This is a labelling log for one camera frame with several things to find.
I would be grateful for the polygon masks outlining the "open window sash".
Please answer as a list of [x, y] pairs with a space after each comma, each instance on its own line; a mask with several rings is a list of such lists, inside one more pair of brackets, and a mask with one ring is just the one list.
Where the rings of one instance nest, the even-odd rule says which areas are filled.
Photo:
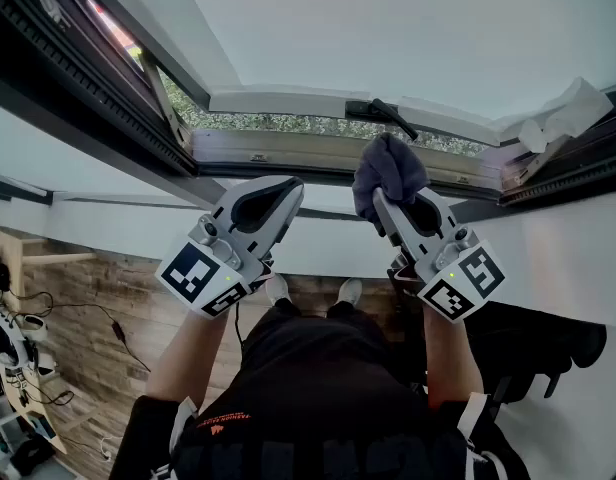
[[616, 88], [616, 0], [99, 2], [215, 112], [340, 118], [379, 98], [500, 146], [577, 77]]

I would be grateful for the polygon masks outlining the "blue screen device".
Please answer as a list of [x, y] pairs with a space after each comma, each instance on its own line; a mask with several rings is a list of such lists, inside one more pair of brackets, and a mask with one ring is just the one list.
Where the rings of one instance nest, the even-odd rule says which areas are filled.
[[47, 440], [54, 439], [57, 434], [44, 414], [30, 411], [26, 415], [35, 432]]

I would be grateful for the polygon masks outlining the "blue microfibre cleaning cloth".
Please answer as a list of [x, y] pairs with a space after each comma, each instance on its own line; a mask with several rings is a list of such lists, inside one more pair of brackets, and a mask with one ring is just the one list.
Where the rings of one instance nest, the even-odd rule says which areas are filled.
[[385, 230], [373, 203], [375, 189], [381, 188], [396, 204], [409, 204], [428, 185], [426, 168], [413, 150], [393, 134], [383, 132], [362, 151], [352, 185], [355, 212], [384, 237]]

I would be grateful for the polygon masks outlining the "person's left forearm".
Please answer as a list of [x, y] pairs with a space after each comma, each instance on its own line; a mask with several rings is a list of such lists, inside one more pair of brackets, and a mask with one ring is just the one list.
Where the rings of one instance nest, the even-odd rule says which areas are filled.
[[199, 408], [207, 393], [227, 320], [227, 314], [208, 320], [189, 311], [152, 368], [145, 395], [178, 403], [190, 398]]

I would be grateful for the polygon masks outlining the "person's black shirt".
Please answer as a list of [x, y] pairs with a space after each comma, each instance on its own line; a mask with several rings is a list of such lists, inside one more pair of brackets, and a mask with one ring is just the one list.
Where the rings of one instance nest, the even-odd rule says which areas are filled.
[[110, 480], [530, 480], [484, 403], [366, 363], [242, 371], [207, 409], [139, 398]]

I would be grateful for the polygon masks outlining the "person's left white shoe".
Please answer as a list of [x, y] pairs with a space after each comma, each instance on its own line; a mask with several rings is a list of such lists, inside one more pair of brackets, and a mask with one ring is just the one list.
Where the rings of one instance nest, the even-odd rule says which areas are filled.
[[265, 291], [272, 305], [280, 301], [290, 301], [287, 282], [281, 275], [274, 274], [269, 278], [265, 283]]

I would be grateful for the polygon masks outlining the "black chair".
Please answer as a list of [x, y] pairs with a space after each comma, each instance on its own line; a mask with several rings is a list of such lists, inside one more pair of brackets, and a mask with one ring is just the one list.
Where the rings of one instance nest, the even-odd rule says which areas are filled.
[[538, 375], [552, 397], [573, 366], [592, 366], [607, 343], [603, 324], [488, 302], [465, 319], [469, 343], [495, 411], [519, 402]]

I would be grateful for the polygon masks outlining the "person's right forearm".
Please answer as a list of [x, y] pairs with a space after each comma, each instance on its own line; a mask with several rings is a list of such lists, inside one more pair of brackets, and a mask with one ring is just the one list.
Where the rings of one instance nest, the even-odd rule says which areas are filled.
[[427, 305], [423, 306], [423, 322], [429, 408], [467, 402], [472, 393], [483, 393], [464, 322], [451, 323]]

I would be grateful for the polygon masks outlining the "white and black device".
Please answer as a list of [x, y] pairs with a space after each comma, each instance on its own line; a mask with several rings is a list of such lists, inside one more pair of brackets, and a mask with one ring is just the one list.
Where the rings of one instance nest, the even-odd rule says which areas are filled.
[[16, 370], [27, 366], [31, 355], [19, 325], [0, 310], [0, 365]]

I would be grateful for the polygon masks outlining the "person's white shoe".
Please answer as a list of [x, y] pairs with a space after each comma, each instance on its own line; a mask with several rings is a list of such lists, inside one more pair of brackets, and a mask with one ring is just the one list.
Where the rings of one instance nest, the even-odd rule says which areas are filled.
[[281, 275], [274, 274], [269, 278], [265, 283], [265, 291], [272, 305], [280, 301], [290, 301], [287, 282]]
[[360, 279], [350, 278], [346, 280], [338, 292], [338, 303], [347, 303], [356, 307], [363, 292], [363, 283]]

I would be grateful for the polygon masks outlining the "person's black trousers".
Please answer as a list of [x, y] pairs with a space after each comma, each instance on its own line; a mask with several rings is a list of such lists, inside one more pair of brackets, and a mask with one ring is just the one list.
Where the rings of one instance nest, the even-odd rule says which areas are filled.
[[289, 299], [277, 301], [248, 334], [241, 370], [275, 364], [338, 363], [377, 365], [397, 377], [399, 362], [380, 326], [348, 302], [338, 302], [324, 318], [304, 316]]

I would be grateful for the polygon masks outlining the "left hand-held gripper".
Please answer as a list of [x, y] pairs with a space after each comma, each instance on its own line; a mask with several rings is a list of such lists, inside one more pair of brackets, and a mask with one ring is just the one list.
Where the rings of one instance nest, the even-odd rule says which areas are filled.
[[[263, 176], [230, 188], [213, 217], [202, 216], [174, 242], [155, 277], [192, 312], [219, 317], [272, 276], [269, 251], [285, 236], [303, 198], [304, 184], [294, 176]], [[234, 230], [235, 237], [229, 233]]]

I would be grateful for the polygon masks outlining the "wooden rail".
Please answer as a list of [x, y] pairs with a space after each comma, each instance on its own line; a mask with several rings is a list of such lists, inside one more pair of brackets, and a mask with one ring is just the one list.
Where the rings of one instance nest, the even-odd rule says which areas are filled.
[[97, 258], [95, 253], [70, 253], [23, 256], [22, 264], [25, 266], [67, 264], [82, 261], [92, 261]]

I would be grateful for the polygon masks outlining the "crumpled white tissue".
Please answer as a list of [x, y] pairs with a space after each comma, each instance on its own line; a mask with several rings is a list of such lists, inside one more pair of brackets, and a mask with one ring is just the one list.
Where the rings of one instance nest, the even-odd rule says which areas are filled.
[[605, 93], [577, 77], [559, 97], [522, 121], [518, 139], [530, 152], [543, 153], [561, 137], [579, 137], [613, 108]]

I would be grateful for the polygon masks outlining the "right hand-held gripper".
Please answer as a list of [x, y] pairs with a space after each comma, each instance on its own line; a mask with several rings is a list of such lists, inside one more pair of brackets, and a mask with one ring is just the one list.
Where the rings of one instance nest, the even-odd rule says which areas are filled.
[[401, 252], [389, 276], [403, 295], [419, 298], [456, 323], [505, 284], [507, 276], [491, 244], [467, 225], [454, 231], [456, 217], [432, 189], [422, 188], [412, 202], [398, 203], [376, 188], [373, 204], [383, 231]]

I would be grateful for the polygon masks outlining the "person's right white shoe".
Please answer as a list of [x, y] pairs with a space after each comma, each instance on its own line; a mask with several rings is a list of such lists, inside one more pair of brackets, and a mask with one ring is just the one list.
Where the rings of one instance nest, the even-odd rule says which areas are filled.
[[347, 303], [356, 307], [363, 292], [363, 283], [360, 279], [350, 278], [346, 280], [338, 292], [338, 303]]

